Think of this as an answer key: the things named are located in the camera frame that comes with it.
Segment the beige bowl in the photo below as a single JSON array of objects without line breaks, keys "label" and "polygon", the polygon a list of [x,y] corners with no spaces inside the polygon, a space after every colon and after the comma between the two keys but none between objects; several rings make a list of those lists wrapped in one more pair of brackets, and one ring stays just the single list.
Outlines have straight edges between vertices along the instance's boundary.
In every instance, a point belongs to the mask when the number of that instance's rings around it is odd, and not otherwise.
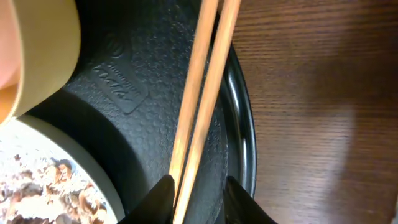
[{"label": "beige bowl", "polygon": [[11,1],[21,43],[18,84],[0,90],[0,126],[61,89],[80,53],[74,0]]}]

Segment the black tray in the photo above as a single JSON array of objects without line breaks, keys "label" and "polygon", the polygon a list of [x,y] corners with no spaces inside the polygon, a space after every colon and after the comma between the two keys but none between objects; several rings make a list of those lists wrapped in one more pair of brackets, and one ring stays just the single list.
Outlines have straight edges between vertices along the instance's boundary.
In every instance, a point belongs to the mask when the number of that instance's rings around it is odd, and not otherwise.
[{"label": "black tray", "polygon": [[[64,89],[29,114],[87,149],[109,175],[129,213],[169,171],[200,3],[76,3],[82,30],[76,71]],[[254,124],[233,48],[185,223],[223,223],[227,175],[254,195]]]}]

